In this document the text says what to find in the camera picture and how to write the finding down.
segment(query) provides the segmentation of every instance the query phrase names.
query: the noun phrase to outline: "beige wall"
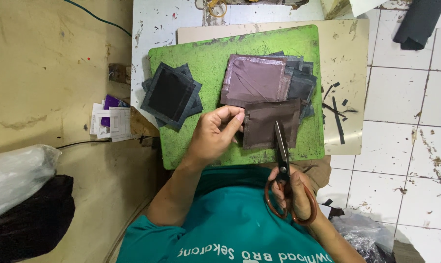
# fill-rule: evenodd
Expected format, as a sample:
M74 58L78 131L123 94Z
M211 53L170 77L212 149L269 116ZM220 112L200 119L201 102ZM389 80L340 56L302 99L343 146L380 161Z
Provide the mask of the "beige wall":
M131 32L131 0L76 2ZM130 94L107 80L111 62L131 64L120 29L61 0L0 0L0 152L91 139L92 103ZM103 262L153 195L154 165L138 141L64 149L58 173L75 179L75 218L54 251L29 262Z

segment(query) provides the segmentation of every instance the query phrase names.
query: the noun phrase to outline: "purple paper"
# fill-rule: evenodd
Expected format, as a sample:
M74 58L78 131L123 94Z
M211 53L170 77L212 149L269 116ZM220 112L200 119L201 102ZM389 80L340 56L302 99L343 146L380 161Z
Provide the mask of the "purple paper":
M103 105L103 109L104 110L108 110L109 107L124 107L124 108L129 108L130 105L124 103L123 101L114 98L110 95L107 95L105 97L105 104ZM103 126L107 126L110 127L110 117L103 117L102 120L100 121L100 124Z

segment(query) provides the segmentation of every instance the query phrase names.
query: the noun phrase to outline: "fingernail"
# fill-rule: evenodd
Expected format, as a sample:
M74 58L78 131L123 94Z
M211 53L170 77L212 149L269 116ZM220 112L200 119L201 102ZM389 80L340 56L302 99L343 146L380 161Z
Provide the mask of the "fingernail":
M240 112L239 114L237 114L237 116L235 116L235 118L237 118L237 120L243 122L243 119L245 118L245 113Z

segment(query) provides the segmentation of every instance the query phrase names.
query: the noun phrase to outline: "rubber band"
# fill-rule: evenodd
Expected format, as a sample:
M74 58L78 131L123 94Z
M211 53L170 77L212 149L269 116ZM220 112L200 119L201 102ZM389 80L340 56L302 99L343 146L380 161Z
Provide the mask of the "rubber band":
M223 12L222 15L214 15L214 14L212 13L212 10L213 10L214 7L217 5L217 3L220 3L220 4L224 4L224 5L225 5L225 10L224 10L224 12ZM208 7L208 9L209 9L209 14L211 14L213 17L217 17L217 18L219 18L219 17L223 17L225 14L227 14L227 2L225 2L225 0L212 0L211 2L209 2L209 4L207 4L207 7Z

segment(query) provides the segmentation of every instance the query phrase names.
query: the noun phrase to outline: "scissors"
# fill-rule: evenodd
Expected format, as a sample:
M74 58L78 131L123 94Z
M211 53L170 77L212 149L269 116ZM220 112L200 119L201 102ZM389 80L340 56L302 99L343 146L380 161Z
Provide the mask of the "scissors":
M289 149L287 146L287 138L285 136L285 129L283 127L283 124L281 121L276 121L275 124L275 132L276 132L276 154L277 154L277 162L279 165L279 174L276 176L276 182L279 186L279 189L284 193L285 199L292 200L293 197L293 191L290 186L290 163L289 163ZM276 216L279 218L285 219L287 217L287 214L292 214L292 219L295 223L299 225L310 225L313 223L313 221L316 218L316 200L314 199L313 195L311 194L310 190L303 184L305 188L306 196L308 197L310 201L311 206L311 215L310 218L306 220L301 220L297 217L293 210L292 205L287 205L286 208L284 208L283 213L280 214L274 206L271 204L271 200L269 197L269 188L272 181L266 182L266 186L264 187L264 199L266 201L266 204L269 206L269 209L271 212L273 212Z

